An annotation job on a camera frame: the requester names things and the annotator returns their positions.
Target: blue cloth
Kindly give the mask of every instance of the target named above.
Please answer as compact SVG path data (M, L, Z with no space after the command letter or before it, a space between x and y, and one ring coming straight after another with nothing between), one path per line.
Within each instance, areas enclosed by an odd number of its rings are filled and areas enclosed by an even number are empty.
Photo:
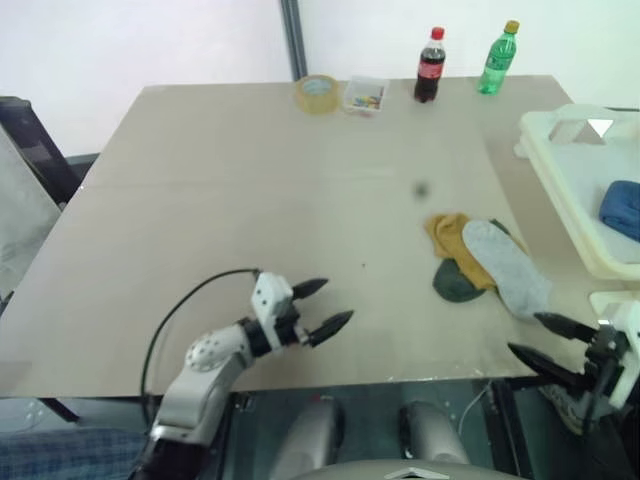
M126 479L145 436L111 428L0 435L1 480Z
M640 242L640 183L613 182L600 206L600 220Z

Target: yellow sock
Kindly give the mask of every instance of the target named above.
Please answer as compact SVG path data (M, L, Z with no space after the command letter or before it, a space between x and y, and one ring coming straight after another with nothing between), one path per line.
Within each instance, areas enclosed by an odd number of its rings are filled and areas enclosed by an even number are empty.
M491 275L471 255L462 240L462 229L469 221L464 213L454 215L436 215L425 224L425 230L435 245L436 255L442 258L453 258L462 274L476 288L492 288L496 286Z

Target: green soda bottle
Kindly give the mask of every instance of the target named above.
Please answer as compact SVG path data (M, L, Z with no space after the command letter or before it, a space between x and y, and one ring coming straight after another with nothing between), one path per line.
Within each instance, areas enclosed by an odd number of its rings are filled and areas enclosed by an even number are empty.
M504 26L504 33L489 50L484 73L478 82L478 91L485 95L495 95L500 91L504 77L516 54L516 33L520 23L509 20Z

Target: metal table leg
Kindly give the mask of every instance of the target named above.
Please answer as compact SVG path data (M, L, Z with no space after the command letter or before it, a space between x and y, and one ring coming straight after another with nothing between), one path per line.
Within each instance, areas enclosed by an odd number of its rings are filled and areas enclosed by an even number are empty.
M80 417L65 407L57 398L39 398L49 409L62 418L65 422L76 423Z

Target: sock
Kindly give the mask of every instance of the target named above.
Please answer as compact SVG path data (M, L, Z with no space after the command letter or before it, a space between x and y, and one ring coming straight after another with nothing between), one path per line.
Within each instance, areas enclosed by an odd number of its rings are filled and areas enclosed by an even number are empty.
M507 235L510 235L509 230L495 218L491 220L491 223ZM469 302L486 292L484 288L473 286L473 283L460 271L453 258L445 258L442 261L436 271L436 275L433 277L433 288L442 298L453 303Z
M454 215L436 215L425 225L435 246L436 255L442 258L453 258L462 274L469 279L476 289L495 287L491 275L471 255L462 240L462 229L469 222L463 213Z
M465 224L462 238L495 280L511 313L518 318L534 319L534 313L548 310L551 282L536 270L511 237L485 220L471 220Z

